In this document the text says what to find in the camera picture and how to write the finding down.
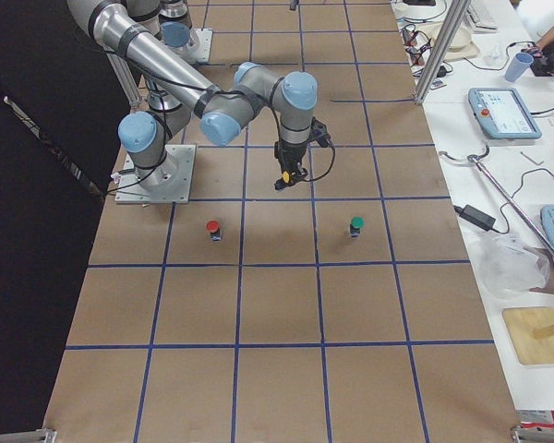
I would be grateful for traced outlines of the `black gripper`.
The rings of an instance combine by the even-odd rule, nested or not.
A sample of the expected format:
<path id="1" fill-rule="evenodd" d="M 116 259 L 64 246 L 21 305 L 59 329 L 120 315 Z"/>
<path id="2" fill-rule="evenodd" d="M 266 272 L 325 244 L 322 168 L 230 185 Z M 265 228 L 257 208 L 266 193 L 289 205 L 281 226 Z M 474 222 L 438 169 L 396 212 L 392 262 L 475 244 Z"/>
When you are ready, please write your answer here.
<path id="1" fill-rule="evenodd" d="M 307 144 L 292 144 L 279 139 L 274 144 L 274 157 L 280 164 L 281 176 L 274 183 L 275 190 L 287 188 L 287 173 L 291 174 L 293 183 L 307 180 L 308 170 L 303 165 L 307 153 Z"/>

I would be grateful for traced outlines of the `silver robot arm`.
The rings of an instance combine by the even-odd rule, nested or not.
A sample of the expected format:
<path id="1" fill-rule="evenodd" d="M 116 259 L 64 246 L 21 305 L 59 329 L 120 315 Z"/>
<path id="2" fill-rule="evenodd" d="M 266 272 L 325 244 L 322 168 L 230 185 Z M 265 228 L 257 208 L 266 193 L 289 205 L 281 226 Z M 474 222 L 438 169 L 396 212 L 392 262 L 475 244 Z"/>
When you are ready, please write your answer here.
<path id="1" fill-rule="evenodd" d="M 79 28 L 106 53 L 138 69 L 199 119 L 205 137 L 217 146 L 235 139 L 263 108 L 278 123 L 274 156 L 281 168 L 275 187 L 306 182 L 302 161 L 312 142 L 331 144 L 316 119 L 318 83 L 307 72 L 281 77 L 265 66 L 241 64 L 233 87 L 224 90 L 198 72 L 179 50 L 194 37 L 185 1 L 70 1 Z"/>
<path id="2" fill-rule="evenodd" d="M 205 78 L 178 52 L 189 50 L 193 30 L 185 1 L 161 1 L 157 15 L 160 38 L 136 21 L 127 25 L 117 52 L 139 68 L 148 81 L 162 88 L 199 119 L 200 131 L 211 143 L 226 146 L 238 137 L 263 108 L 277 120 L 274 156 L 280 181 L 290 186 L 307 179 L 303 158 L 315 123 L 318 82 L 306 72 L 284 77 L 265 66 L 245 62 L 235 72 L 234 85 L 223 90 Z"/>

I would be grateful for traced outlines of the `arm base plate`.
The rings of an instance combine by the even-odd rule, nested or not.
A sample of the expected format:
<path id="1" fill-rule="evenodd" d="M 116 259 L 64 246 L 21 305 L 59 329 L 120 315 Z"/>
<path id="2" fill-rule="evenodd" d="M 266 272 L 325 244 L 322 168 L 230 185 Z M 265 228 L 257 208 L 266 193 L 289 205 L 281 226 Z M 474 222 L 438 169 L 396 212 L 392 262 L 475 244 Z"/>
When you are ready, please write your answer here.
<path id="1" fill-rule="evenodd" d="M 187 204 L 197 152 L 196 145 L 166 144 L 166 158 L 151 175 L 135 168 L 129 155 L 125 167 L 128 174 L 120 177 L 114 201 L 117 204 Z"/>
<path id="2" fill-rule="evenodd" d="M 191 65 L 205 65 L 210 61 L 213 30 L 193 28 L 187 44 L 178 49 L 178 54 Z"/>

